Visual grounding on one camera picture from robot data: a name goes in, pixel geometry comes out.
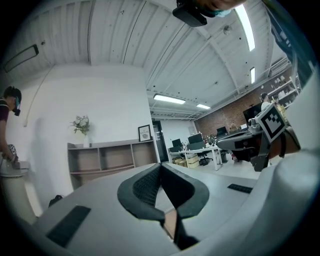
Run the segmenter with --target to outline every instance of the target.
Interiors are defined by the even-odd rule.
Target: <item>doorway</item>
[[[154,136],[159,152],[160,163],[169,161],[164,135],[162,133],[161,122],[153,121]]]

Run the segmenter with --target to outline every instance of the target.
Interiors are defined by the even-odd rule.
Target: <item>white trash can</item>
[[[32,225],[37,218],[29,202],[25,186],[24,176],[28,170],[28,162],[21,161],[12,164],[3,160],[0,168],[0,176],[8,210]]]

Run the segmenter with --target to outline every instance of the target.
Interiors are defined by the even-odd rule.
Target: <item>person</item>
[[[279,103],[279,97],[278,96],[273,96],[274,99],[274,104],[276,106],[276,108],[279,110],[279,112],[281,113],[283,119],[285,120],[286,123],[288,123],[287,117],[286,117],[286,109],[283,105],[281,105]]]
[[[17,113],[21,100],[21,91],[13,86],[9,86],[4,91],[3,97],[0,99],[0,152],[2,153],[3,159],[11,162],[16,162],[18,160],[18,156],[13,154],[8,147],[6,140],[6,127],[9,112],[13,111]]]
[[[230,125],[229,134],[234,134],[237,132],[240,132],[240,129],[234,123],[232,123]]]
[[[271,105],[271,103],[269,102],[268,94],[266,94],[265,92],[261,94],[261,100],[262,100],[261,111],[263,111],[265,108]]]

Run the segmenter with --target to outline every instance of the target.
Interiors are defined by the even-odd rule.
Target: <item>ceiling light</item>
[[[256,81],[256,68],[253,67],[250,69],[251,73],[251,84],[253,84]]]
[[[16,66],[20,65],[21,63],[27,60],[30,60],[36,57],[38,54],[39,54],[39,50],[36,44],[24,49],[23,51],[16,54],[4,65],[5,72],[8,73],[10,70],[14,69]]]
[[[163,96],[163,95],[159,95],[159,94],[154,95],[153,98],[157,101],[172,102],[172,103],[177,103],[177,104],[184,104],[186,102],[183,99],[172,98],[172,97]]]
[[[210,107],[209,106],[205,106],[205,105],[202,105],[202,104],[199,104],[197,105],[198,108],[203,108],[203,109],[206,109],[206,110],[209,110]]]
[[[236,7],[235,12],[240,19],[240,22],[242,24],[242,27],[244,29],[244,33],[246,36],[246,40],[248,42],[249,51],[251,52],[254,48],[256,48],[255,38],[254,38],[254,33],[252,32],[250,20],[249,20],[249,17],[247,15],[247,12],[246,12],[244,5],[241,4],[238,7]]]

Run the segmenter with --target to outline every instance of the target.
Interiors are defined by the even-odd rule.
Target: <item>camera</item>
[[[209,18],[215,17],[214,14],[197,7],[193,0],[177,0],[176,3],[177,8],[173,10],[173,16],[192,28],[207,25],[207,19],[204,16]]]

